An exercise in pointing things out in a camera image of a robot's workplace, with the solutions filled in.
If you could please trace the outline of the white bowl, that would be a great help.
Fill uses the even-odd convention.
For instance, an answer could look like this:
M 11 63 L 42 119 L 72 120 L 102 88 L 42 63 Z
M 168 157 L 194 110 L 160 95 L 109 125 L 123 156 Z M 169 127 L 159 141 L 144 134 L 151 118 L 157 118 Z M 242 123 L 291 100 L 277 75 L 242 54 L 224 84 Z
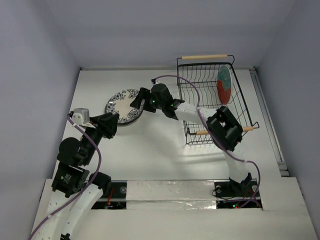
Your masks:
M 124 121 L 119 121 L 117 125 L 118 125 L 119 127 L 126 127 L 126 126 L 130 126 L 130 125 L 136 123 L 137 121 L 138 121 L 137 119 L 134 119 L 134 120 L 131 120 L 131 121 L 126 121 L 126 122 L 124 122 Z

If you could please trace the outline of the blue floral white plate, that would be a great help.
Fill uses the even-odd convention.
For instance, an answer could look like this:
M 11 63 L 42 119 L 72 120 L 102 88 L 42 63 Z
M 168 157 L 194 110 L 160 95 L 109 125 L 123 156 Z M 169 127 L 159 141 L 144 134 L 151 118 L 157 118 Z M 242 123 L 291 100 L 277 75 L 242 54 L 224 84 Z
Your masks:
M 138 95 L 138 92 L 136 89 L 125 89 L 116 93 L 107 102 L 105 112 L 119 114 L 118 122 L 138 119 L 142 115 L 143 109 L 130 106 L 131 102 Z

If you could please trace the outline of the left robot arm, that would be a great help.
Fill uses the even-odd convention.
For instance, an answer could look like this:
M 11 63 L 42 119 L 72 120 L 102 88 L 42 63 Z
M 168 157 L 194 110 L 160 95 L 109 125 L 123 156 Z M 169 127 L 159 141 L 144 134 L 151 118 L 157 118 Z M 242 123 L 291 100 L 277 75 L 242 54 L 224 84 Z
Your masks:
M 113 192 L 112 178 L 100 172 L 98 145 L 115 136 L 119 114 L 91 117 L 87 108 L 76 108 L 67 120 L 82 136 L 65 138 L 59 145 L 46 216 L 30 234 L 31 240 L 75 239 L 96 201 Z

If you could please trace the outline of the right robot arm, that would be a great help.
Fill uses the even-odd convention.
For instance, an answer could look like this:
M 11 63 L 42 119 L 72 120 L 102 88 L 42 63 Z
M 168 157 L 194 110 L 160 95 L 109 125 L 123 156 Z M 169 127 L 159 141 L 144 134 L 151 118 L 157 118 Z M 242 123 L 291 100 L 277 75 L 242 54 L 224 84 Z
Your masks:
M 191 105 L 173 98 L 163 83 L 155 84 L 150 90 L 140 88 L 130 106 L 152 113 L 161 110 L 170 119 L 202 125 L 224 153 L 231 192 L 235 196 L 242 196 L 248 191 L 252 175 L 246 168 L 246 161 L 233 155 L 237 144 L 243 139 L 243 127 L 226 106 L 215 109 Z

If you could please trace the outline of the teal red plate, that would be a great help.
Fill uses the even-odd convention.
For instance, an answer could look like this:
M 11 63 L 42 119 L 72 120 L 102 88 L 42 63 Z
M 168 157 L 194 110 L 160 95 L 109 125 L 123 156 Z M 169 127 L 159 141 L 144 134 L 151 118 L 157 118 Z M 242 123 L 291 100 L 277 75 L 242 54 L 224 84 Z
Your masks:
M 221 104 L 224 106 L 226 106 L 231 99 L 232 83 L 230 68 L 227 65 L 222 65 L 217 75 L 217 93 Z

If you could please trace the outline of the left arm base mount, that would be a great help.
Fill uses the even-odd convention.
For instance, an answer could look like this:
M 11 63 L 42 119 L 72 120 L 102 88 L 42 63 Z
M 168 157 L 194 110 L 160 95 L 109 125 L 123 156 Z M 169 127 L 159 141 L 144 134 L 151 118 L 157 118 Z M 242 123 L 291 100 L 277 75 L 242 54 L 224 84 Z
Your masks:
M 113 181 L 109 193 L 91 207 L 92 210 L 125 210 L 127 208 L 127 181 Z

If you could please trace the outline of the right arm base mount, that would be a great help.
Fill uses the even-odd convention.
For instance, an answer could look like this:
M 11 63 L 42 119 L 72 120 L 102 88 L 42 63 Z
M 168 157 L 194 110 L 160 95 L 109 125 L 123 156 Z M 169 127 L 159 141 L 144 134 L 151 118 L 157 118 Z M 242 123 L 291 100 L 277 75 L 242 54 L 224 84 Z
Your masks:
M 253 196 L 257 186 L 257 181 L 252 180 L 244 191 L 236 193 L 230 181 L 214 181 L 211 195 L 215 197 L 218 209 L 262 209 L 263 204 L 259 191 Z

